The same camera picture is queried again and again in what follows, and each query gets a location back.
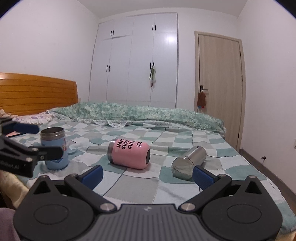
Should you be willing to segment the silver steel cup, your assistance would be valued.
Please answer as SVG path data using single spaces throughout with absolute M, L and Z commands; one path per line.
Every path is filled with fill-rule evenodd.
M 201 166 L 206 160 L 207 152 L 201 146 L 195 146 L 182 156 L 175 158 L 171 165 L 174 177 L 182 180 L 190 180 L 195 166 Z

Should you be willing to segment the white wardrobe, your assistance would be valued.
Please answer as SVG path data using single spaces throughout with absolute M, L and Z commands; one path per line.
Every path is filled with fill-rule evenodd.
M 151 88 L 153 62 L 156 81 Z M 89 101 L 175 108 L 177 81 L 176 13 L 127 16 L 99 24 Z

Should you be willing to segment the beige wooden door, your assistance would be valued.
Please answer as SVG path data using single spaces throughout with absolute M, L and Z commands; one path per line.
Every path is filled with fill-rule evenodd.
M 242 41 L 213 33 L 195 32 L 195 94 L 208 91 L 203 113 L 219 118 L 225 139 L 240 149 L 245 115 L 245 61 Z

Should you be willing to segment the purple patterned pillow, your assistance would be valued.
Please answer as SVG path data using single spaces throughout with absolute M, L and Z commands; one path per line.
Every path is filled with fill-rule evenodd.
M 12 117 L 14 121 L 33 125 L 43 125 L 52 121 L 53 119 L 53 116 L 47 111 L 31 115 L 13 115 Z

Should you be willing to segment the checkered green bed sheet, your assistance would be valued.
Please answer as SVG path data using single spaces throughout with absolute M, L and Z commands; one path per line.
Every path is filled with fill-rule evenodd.
M 55 114 L 36 133 L 21 133 L 15 141 L 28 147 L 59 146 L 64 150 L 61 158 L 39 161 L 32 174 L 20 176 L 26 187 L 42 175 L 61 180 L 100 165 L 100 183 L 90 179 L 89 184 L 116 206 L 180 205 L 212 183 L 194 173 L 194 167 L 199 165 L 233 180 L 257 177 L 281 212 L 280 233 L 295 231 L 295 214 L 280 190 L 231 147 L 218 130 L 166 121 L 86 121 Z

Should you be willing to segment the green floral quilt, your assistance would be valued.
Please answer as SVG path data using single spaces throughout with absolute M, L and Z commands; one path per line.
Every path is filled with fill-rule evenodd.
M 170 128 L 191 128 L 205 130 L 225 137 L 224 122 L 210 115 L 180 108 L 155 108 L 118 103 L 80 102 L 48 111 L 62 120 L 94 123 L 100 126 L 122 127 L 128 124 L 148 123 Z

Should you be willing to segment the green hanging ornament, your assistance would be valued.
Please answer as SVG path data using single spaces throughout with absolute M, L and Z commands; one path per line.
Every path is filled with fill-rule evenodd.
M 149 80 L 151 81 L 151 88 L 154 87 L 154 83 L 156 81 L 155 75 L 156 75 L 156 68 L 153 62 L 153 63 L 150 63 L 150 74 L 149 74 Z

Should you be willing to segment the blue steel cup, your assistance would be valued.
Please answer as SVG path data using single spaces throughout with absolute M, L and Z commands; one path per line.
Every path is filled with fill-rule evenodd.
M 41 144 L 48 150 L 46 166 L 49 170 L 62 170 L 69 164 L 65 130 L 51 127 L 41 131 Z

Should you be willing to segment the pink steel cup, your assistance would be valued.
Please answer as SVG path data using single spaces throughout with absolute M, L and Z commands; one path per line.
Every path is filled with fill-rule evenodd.
M 150 146 L 142 141 L 117 138 L 110 141 L 107 149 L 109 162 L 137 170 L 147 168 L 150 157 Z

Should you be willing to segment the orange wooden headboard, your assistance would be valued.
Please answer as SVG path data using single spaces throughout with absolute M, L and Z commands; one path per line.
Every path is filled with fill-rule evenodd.
M 16 115 L 78 103 L 75 81 L 37 75 L 1 73 L 1 109 Z

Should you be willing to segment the beige crumpled cloth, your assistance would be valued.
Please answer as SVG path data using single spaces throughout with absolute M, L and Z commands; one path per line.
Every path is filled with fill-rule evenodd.
M 11 117 L 10 113 L 5 113 L 3 109 L 0 110 L 0 118 L 9 118 Z

